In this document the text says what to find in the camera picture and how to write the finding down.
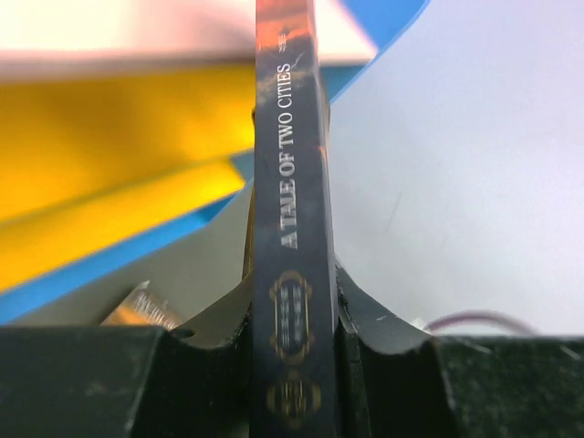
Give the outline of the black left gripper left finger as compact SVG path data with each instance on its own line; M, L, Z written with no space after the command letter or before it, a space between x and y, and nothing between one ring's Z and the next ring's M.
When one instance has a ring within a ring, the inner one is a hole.
M246 437L244 279L178 328L1 331L4 437Z

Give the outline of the dark Tale of Two Cities book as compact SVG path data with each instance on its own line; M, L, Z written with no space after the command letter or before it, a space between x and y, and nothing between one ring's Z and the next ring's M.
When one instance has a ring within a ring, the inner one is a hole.
M250 433L337 433L329 110L310 1L255 5Z

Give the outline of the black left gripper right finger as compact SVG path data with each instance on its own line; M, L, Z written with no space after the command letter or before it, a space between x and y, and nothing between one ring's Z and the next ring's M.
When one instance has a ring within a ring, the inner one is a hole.
M580 437L580 337L433 336L338 268L346 437Z

